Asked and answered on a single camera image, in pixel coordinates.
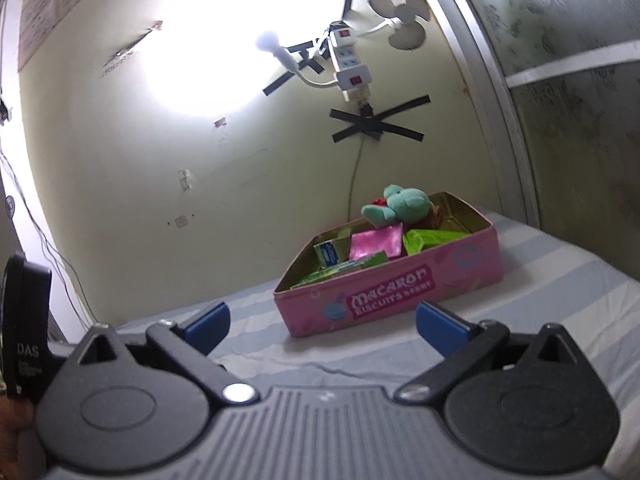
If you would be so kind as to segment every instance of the human hand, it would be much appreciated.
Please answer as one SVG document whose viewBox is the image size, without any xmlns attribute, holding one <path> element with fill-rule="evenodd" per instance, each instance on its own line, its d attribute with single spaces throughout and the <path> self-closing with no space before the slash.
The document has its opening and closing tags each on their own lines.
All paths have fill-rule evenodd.
<svg viewBox="0 0 640 480">
<path fill-rule="evenodd" d="M 27 399 L 0 396 L 0 480 L 18 480 L 18 432 L 33 420 Z"/>
</svg>

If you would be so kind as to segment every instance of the pink tin box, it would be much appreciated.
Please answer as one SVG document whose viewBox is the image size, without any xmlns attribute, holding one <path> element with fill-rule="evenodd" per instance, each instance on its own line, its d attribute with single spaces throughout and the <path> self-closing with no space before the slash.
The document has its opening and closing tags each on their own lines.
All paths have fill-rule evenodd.
<svg viewBox="0 0 640 480">
<path fill-rule="evenodd" d="M 381 266 L 289 290 L 318 270 L 314 245 L 350 228 L 371 229 L 363 218 L 315 236 L 285 272 L 273 295 L 294 337 L 339 330 L 413 310 L 423 301 L 440 301 L 499 282 L 503 275 L 493 224 L 469 204 L 447 192 L 430 196 L 444 212 L 442 229 L 470 235 Z"/>
</svg>

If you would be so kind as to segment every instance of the plush toy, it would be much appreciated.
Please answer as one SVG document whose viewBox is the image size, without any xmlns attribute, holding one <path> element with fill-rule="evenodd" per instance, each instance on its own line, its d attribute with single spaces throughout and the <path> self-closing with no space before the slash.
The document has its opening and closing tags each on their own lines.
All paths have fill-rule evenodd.
<svg viewBox="0 0 640 480">
<path fill-rule="evenodd" d="M 402 222 L 405 225 L 415 224 L 425 218 L 433 204 L 426 193 L 415 188 L 386 186 L 384 199 L 362 207 L 362 216 L 380 229 L 388 225 Z"/>
</svg>

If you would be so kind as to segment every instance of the pink packet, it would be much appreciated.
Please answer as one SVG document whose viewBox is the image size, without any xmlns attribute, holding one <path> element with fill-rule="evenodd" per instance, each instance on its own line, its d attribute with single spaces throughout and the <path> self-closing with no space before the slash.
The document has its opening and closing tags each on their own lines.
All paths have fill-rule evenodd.
<svg viewBox="0 0 640 480">
<path fill-rule="evenodd" d="M 402 254 L 402 231 L 403 225 L 398 223 L 382 229 L 351 235 L 349 259 L 357 260 L 380 251 L 385 251 L 390 260 L 400 257 Z"/>
</svg>

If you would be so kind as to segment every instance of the striped bedsheet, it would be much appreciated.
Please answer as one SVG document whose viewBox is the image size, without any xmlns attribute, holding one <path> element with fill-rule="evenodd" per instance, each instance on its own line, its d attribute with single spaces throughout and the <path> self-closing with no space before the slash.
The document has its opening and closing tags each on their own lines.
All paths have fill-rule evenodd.
<svg viewBox="0 0 640 480">
<path fill-rule="evenodd" d="M 443 302 L 471 321 L 497 319 L 514 332 L 560 322 L 591 360 L 622 413 L 607 468 L 640 478 L 640 283 L 599 257 L 494 213 L 505 266 L 495 285 Z M 210 358 L 263 392 L 276 384 L 382 384 L 392 392 L 441 356 L 418 336 L 414 313 L 338 332 L 290 338 L 273 302 L 277 281 L 222 298 L 228 337 Z M 129 323 L 140 332 L 162 317 L 180 322 L 210 302 Z"/>
</svg>

